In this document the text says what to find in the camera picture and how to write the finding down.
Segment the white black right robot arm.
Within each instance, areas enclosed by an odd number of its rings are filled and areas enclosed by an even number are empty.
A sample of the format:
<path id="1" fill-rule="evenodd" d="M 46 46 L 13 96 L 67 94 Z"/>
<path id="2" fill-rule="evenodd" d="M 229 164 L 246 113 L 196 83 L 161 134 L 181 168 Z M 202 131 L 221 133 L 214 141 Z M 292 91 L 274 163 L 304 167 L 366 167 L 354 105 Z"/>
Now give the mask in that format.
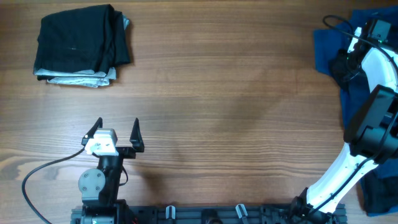
<path id="1" fill-rule="evenodd" d="M 368 172 L 397 158 L 396 28 L 370 19 L 356 29 L 344 58 L 347 71 L 364 74 L 370 95 L 351 118 L 336 160 L 290 204 L 287 218 L 297 223 L 328 223 L 338 202 Z"/>

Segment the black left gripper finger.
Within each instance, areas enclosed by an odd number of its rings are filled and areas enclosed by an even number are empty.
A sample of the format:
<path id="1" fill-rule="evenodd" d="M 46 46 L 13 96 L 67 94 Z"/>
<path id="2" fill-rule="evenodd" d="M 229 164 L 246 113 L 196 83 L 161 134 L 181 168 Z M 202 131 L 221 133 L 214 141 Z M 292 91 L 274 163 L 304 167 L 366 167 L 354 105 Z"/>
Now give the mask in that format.
<path id="1" fill-rule="evenodd" d="M 90 139 L 93 138 L 95 132 L 99 129 L 103 127 L 103 119 L 101 117 L 99 117 L 95 124 L 91 127 L 91 129 L 85 134 L 84 139 Z"/>
<path id="2" fill-rule="evenodd" d="M 134 120 L 129 141 L 133 147 L 144 147 L 144 141 L 142 139 L 138 118 Z"/>

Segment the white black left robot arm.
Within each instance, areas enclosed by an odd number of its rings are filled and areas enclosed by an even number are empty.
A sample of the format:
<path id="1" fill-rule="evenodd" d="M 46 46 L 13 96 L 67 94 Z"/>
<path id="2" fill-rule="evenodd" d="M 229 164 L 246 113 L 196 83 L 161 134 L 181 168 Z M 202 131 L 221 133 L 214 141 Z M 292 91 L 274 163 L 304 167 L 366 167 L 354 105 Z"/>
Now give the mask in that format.
<path id="1" fill-rule="evenodd" d="M 129 142 L 131 146 L 117 146 L 116 132 L 103 127 L 103 119 L 98 118 L 85 134 L 81 144 L 87 154 L 98 158 L 98 165 L 82 173 L 78 180 L 83 203 L 81 213 L 71 216 L 72 224 L 117 224 L 137 223 L 134 212 L 125 200 L 118 199 L 121 174 L 126 170 L 125 159 L 135 159 L 144 152 L 139 120 L 135 119 Z"/>

